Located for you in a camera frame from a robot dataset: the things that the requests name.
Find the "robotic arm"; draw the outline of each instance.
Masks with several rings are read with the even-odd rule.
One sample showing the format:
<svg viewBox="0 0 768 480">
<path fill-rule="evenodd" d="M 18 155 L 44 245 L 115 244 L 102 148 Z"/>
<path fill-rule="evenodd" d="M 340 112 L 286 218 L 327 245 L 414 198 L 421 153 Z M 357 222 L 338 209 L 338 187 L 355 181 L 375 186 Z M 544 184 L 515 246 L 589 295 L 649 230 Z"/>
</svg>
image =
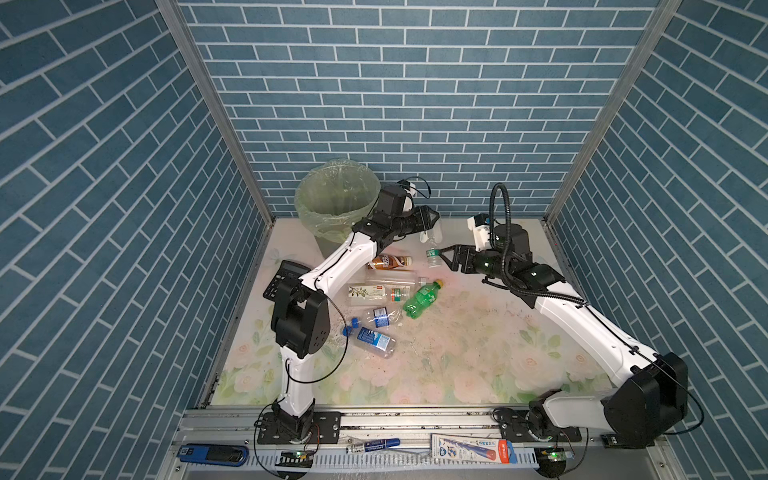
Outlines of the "robotic arm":
<svg viewBox="0 0 768 480">
<path fill-rule="evenodd" d="M 284 279 L 278 284 L 271 327 L 286 375 L 285 396 L 275 415 L 290 438 L 306 438 L 312 425 L 313 354 L 330 333 L 328 299 L 395 238 L 429 230 L 440 218 L 427 206 L 414 207 L 415 195 L 416 189 L 405 180 L 383 187 L 371 213 L 353 226 L 341 247 L 298 280 Z"/>
<path fill-rule="evenodd" d="M 561 326 L 608 374 L 616 386 L 595 394 L 547 392 L 530 403 L 533 433 L 557 435 L 569 426 L 616 432 L 625 445 L 644 447 L 682 420 L 687 413 L 687 367 L 673 353 L 660 356 L 592 309 L 551 266 L 532 261 L 528 233 L 520 225 L 491 229 L 488 215 L 468 219 L 475 245 L 440 250 L 453 271 L 483 273 L 483 283 L 509 290 Z M 495 249 L 491 248 L 491 236 Z M 502 247 L 507 251 L 511 286 L 502 278 Z M 452 258 L 445 254 L 452 253 Z"/>
</svg>

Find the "tabletop surface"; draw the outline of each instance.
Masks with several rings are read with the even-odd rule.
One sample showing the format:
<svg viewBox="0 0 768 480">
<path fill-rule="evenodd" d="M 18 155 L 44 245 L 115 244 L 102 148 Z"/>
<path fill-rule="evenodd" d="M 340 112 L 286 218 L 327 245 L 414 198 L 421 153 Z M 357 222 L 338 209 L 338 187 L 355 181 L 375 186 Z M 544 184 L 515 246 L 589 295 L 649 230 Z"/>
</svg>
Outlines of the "tabletop surface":
<svg viewBox="0 0 768 480">
<path fill-rule="evenodd" d="M 534 261 L 560 270 L 538 220 L 513 220 L 528 231 Z M 439 247 L 473 244 L 463 219 L 441 219 Z M 353 343 L 339 369 L 313 385 L 317 403 L 335 406 L 487 405 L 528 402 L 553 388 L 594 392 L 610 388 L 600 366 L 562 328 L 518 297 L 480 282 L 479 274 L 428 268 L 425 244 L 411 235 L 385 250 L 410 255 L 414 270 L 443 280 L 438 299 L 418 319 L 386 329 L 397 340 L 383 359 Z M 214 393 L 213 405 L 263 405 L 280 390 L 280 350 L 270 329 L 273 303 L 262 297 L 282 260 L 314 267 L 323 257 L 298 219 L 279 219 L 270 236 L 253 289 Z M 362 281 L 361 270 L 353 281 Z M 368 307 L 352 307 L 346 288 L 334 297 L 347 318 Z M 331 335 L 316 354 L 316 378 L 339 361 L 345 337 L 338 313 L 329 308 Z"/>
</svg>

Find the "table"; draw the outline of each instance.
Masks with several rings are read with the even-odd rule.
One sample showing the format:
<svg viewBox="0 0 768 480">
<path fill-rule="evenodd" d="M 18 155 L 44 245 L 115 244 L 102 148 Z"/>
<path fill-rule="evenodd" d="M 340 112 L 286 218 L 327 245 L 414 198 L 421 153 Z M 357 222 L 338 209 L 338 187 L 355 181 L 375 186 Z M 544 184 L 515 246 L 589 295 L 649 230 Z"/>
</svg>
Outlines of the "table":
<svg viewBox="0 0 768 480">
<path fill-rule="evenodd" d="M 534 260 L 558 269 L 538 220 L 513 220 L 528 231 Z M 441 219 L 440 247 L 472 244 L 463 219 Z M 313 385 L 319 405 L 385 406 L 488 405 L 528 402 L 553 388 L 594 392 L 611 387 L 600 366 L 550 319 L 508 292 L 480 282 L 479 274 L 428 268 L 418 235 L 394 243 L 385 253 L 411 255 L 419 276 L 441 279 L 438 300 L 418 319 L 405 318 L 388 328 L 397 351 L 382 359 L 350 343 L 343 364 L 327 380 Z M 262 292 L 282 260 L 307 266 L 323 257 L 312 234 L 298 219 L 278 219 L 250 292 L 219 385 L 214 406 L 263 405 L 280 390 L 280 351 L 270 329 L 273 303 Z M 364 272 L 356 273 L 362 281 Z M 346 303 L 346 289 L 334 297 L 347 318 L 365 307 Z M 339 361 L 343 323 L 330 307 L 331 335 L 316 354 L 319 378 Z"/>
</svg>

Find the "red label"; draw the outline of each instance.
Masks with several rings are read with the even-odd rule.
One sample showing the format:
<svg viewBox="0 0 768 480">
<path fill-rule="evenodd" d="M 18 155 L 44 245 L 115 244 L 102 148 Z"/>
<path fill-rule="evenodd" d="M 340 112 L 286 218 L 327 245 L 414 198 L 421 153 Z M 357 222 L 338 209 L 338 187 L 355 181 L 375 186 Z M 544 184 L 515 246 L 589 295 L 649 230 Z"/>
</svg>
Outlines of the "red label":
<svg viewBox="0 0 768 480">
<path fill-rule="evenodd" d="M 509 463 L 509 448 L 506 440 L 501 440 L 498 443 L 498 458 L 502 463 Z"/>
</svg>

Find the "trash bag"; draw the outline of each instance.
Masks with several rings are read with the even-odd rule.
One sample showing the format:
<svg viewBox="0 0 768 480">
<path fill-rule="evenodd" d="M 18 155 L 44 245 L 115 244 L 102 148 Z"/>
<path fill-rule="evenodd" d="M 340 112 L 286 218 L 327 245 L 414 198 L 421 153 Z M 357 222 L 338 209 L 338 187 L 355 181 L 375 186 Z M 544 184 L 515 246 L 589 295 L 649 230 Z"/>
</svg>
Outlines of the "trash bag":
<svg viewBox="0 0 768 480">
<path fill-rule="evenodd" d="M 316 238 L 343 243 L 352 225 L 367 215 L 381 183 L 368 167 L 340 158 L 313 168 L 296 189 L 293 204 Z"/>
</svg>

